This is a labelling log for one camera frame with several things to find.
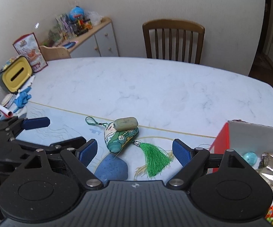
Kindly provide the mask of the green patterned pouch with tassel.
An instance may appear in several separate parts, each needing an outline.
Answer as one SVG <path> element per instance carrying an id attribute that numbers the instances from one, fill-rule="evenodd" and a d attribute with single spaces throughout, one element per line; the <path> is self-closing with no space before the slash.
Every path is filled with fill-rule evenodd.
<path id="1" fill-rule="evenodd" d="M 133 130 L 117 131 L 113 122 L 98 122 L 93 117 L 88 116 L 85 121 L 90 126 L 102 126 L 104 130 L 104 141 L 110 153 L 118 155 L 128 145 L 135 145 L 143 153 L 145 164 L 137 167 L 135 177 L 146 174 L 148 178 L 154 178 L 170 166 L 173 161 L 173 153 L 163 148 L 137 140 L 139 125 Z"/>

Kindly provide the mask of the light blue ball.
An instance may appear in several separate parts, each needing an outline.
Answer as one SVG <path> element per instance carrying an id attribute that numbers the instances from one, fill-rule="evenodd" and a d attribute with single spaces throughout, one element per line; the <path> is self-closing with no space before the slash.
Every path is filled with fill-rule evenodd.
<path id="1" fill-rule="evenodd" d="M 247 152 L 242 157 L 251 166 L 254 166 L 257 162 L 257 155 L 254 152 Z"/>

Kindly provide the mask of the red horse toy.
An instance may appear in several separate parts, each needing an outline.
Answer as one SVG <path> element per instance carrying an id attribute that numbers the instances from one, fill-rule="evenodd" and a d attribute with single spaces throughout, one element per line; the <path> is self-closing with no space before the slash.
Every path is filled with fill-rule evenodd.
<path id="1" fill-rule="evenodd" d="M 272 223 L 273 222 L 273 205 L 269 208 L 266 216 L 265 216 L 265 219 L 269 222 L 269 223 Z"/>

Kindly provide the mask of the white red tube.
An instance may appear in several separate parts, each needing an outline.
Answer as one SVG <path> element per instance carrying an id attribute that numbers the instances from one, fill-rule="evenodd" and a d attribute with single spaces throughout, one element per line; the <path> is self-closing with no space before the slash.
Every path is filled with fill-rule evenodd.
<path id="1" fill-rule="evenodd" d="M 7 117 L 13 117 L 13 112 L 0 104 L 0 111 Z"/>

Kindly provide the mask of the yellow tissue box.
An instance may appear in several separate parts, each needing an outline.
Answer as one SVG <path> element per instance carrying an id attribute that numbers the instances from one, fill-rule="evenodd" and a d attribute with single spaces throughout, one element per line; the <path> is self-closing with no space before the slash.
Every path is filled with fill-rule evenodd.
<path id="1" fill-rule="evenodd" d="M 0 86 L 8 93 L 17 93 L 32 75 L 27 58 L 19 55 L 9 59 L 0 70 Z"/>

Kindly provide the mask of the blue patterned table mat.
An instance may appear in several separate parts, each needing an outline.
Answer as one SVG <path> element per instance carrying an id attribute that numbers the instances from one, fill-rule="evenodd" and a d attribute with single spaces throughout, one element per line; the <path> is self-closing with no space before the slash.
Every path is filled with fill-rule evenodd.
<path id="1" fill-rule="evenodd" d="M 18 115 L 26 118 L 50 119 L 50 125 L 46 128 L 23 131 L 17 137 L 22 141 L 49 146 L 80 136 L 87 140 L 95 139 L 98 143 L 98 151 L 87 168 L 103 183 L 110 180 L 149 179 L 142 150 L 133 144 L 128 144 L 119 154 L 111 154 L 104 141 L 104 127 L 88 125 L 84 114 L 28 103 Z M 155 180 L 167 182 L 181 169 L 181 164 L 172 153 L 172 142 L 176 138 L 191 148 L 209 149 L 214 141 L 214 137 L 140 126 L 137 141 L 161 147 L 172 159 L 171 164 L 154 177 Z"/>

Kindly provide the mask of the red cardboard box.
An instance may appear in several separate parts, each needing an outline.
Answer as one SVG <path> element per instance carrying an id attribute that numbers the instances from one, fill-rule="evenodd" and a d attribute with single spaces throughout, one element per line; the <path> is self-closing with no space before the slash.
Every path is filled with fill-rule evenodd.
<path id="1" fill-rule="evenodd" d="M 252 167 L 256 170 L 260 164 L 261 155 L 273 153 L 273 127 L 236 120 L 229 121 L 225 123 L 209 150 L 212 153 L 221 154 L 226 149 L 233 149 L 241 156 L 247 152 L 254 152 L 257 155 L 257 162 Z"/>

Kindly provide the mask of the light wooden chair back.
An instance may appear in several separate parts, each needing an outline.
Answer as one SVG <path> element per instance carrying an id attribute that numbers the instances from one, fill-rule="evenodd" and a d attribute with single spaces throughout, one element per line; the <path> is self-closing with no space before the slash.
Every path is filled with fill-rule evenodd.
<path id="1" fill-rule="evenodd" d="M 40 46 L 40 51 L 45 61 L 71 58 L 69 51 L 64 47 Z"/>

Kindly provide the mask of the red white snack bag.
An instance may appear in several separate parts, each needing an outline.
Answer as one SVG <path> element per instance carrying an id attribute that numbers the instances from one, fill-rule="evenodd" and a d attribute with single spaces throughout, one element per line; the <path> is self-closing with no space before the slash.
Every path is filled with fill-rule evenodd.
<path id="1" fill-rule="evenodd" d="M 12 45 L 19 55 L 27 58 L 33 73 L 40 72 L 48 66 L 34 33 L 21 36 Z"/>

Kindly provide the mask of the white sideboard cabinet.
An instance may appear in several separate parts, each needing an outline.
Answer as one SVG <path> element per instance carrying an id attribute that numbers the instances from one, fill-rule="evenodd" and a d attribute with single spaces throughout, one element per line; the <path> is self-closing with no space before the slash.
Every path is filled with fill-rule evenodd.
<path id="1" fill-rule="evenodd" d="M 112 20 L 104 17 L 91 30 L 70 40 L 75 45 L 67 49 L 71 58 L 118 57 L 119 50 Z"/>

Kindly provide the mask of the blue globe toy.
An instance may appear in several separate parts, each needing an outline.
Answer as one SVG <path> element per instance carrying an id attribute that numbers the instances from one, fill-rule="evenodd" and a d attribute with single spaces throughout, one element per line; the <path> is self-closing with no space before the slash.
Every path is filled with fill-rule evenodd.
<path id="1" fill-rule="evenodd" d="M 69 17 L 69 20 L 73 23 L 79 19 L 83 19 L 85 17 L 85 13 L 81 7 L 75 6 L 68 13 L 68 17 Z"/>

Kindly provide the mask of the brown wooden chair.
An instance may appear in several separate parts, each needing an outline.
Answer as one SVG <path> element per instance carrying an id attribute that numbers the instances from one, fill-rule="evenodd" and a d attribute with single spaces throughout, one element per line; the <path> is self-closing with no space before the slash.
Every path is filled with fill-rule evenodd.
<path id="1" fill-rule="evenodd" d="M 142 25 L 147 58 L 200 64 L 204 26 L 184 19 L 155 19 Z"/>

